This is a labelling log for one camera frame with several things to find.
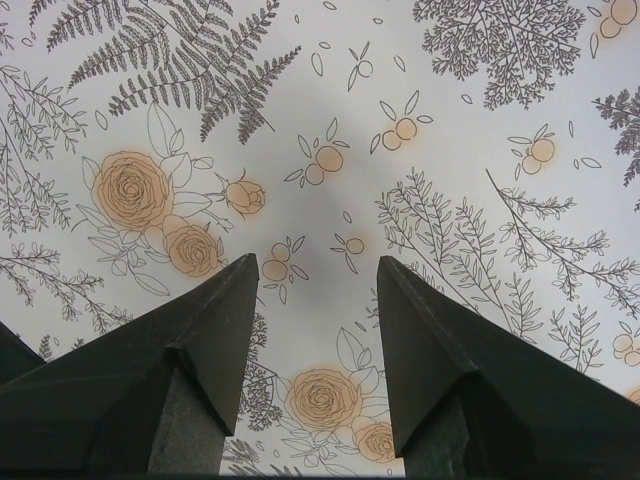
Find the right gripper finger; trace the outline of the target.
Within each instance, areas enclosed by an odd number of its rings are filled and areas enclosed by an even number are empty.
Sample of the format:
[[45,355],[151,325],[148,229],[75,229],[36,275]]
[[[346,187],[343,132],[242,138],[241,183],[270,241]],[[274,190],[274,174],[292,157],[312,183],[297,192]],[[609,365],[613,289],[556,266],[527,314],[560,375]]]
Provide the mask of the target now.
[[393,442],[409,475],[635,475],[639,408],[390,256],[377,270]]

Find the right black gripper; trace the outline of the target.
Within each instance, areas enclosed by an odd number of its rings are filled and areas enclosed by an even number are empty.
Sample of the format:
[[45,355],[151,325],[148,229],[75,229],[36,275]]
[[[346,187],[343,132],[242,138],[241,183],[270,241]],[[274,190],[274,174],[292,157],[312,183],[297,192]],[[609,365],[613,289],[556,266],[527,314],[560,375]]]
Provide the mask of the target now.
[[235,432],[257,260],[47,362],[0,324],[5,475],[216,475]]

